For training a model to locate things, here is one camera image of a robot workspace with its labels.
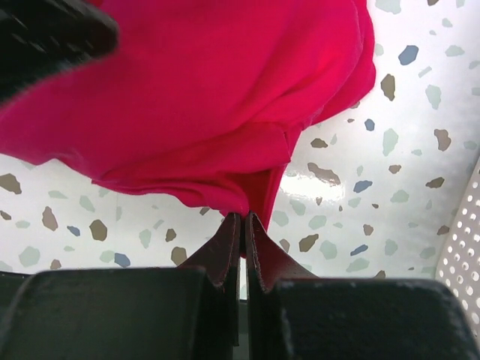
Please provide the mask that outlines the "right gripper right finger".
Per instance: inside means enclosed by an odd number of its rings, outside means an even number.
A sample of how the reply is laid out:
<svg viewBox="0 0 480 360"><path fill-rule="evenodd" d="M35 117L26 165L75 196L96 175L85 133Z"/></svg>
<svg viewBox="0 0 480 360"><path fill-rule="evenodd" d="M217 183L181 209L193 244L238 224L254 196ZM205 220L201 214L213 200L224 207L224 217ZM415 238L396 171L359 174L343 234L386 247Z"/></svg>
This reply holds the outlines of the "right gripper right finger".
<svg viewBox="0 0 480 360"><path fill-rule="evenodd" d="M247 261L249 348L252 359L282 359L286 347L282 307L275 285L282 280L316 279L267 234L251 212L244 219L244 255Z"/></svg>

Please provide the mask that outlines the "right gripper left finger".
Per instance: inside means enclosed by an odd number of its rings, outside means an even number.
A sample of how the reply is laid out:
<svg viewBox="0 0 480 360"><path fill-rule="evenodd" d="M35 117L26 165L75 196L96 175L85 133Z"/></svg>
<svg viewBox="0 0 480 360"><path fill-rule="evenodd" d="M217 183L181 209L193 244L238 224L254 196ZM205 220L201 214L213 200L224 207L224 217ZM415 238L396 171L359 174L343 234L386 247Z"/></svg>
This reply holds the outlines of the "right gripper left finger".
<svg viewBox="0 0 480 360"><path fill-rule="evenodd" d="M205 272L196 321L197 349L239 345L239 260L241 216L228 214L217 232L185 260L183 269Z"/></svg>

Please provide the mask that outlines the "red t shirt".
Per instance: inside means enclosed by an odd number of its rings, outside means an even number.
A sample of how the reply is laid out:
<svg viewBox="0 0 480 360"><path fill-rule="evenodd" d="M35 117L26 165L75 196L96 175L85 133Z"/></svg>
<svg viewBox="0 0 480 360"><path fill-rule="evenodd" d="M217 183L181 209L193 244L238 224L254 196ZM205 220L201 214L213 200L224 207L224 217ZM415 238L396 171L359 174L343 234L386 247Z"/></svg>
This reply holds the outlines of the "red t shirt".
<svg viewBox="0 0 480 360"><path fill-rule="evenodd" d="M366 1L87 1L108 55L1 102L1 154L127 195L272 218L301 134L374 86Z"/></svg>

